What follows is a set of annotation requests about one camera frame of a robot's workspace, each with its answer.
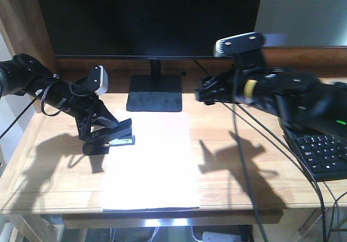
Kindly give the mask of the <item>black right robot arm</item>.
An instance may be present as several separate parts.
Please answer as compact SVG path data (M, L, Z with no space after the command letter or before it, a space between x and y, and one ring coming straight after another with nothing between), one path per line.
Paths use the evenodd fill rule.
M286 68L231 69L199 81L197 101L246 104L279 117L285 126L346 138L346 85Z

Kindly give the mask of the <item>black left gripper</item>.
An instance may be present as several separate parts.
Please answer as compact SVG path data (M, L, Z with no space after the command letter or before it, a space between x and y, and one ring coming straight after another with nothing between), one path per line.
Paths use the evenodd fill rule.
M67 101L65 113L73 116L78 128L79 138L92 132L92 126L115 129L119 121L107 111L104 103L91 91L75 83L68 83L71 94Z

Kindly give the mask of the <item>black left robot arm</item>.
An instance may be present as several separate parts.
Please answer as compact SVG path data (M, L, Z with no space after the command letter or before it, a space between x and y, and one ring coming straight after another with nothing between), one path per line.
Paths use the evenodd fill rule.
M108 89L103 66L95 66L76 82L63 81L34 57L15 55L1 62L1 95L28 94L75 118L79 138L90 143L108 143L119 137L119 122L99 95Z

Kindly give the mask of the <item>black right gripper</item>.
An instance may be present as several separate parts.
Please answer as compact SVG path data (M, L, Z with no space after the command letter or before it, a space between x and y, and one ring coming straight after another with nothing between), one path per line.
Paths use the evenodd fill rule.
M277 109L269 80L262 73L244 77L231 69L215 77L207 75L197 83L195 98L206 105L215 103L246 104L256 109Z

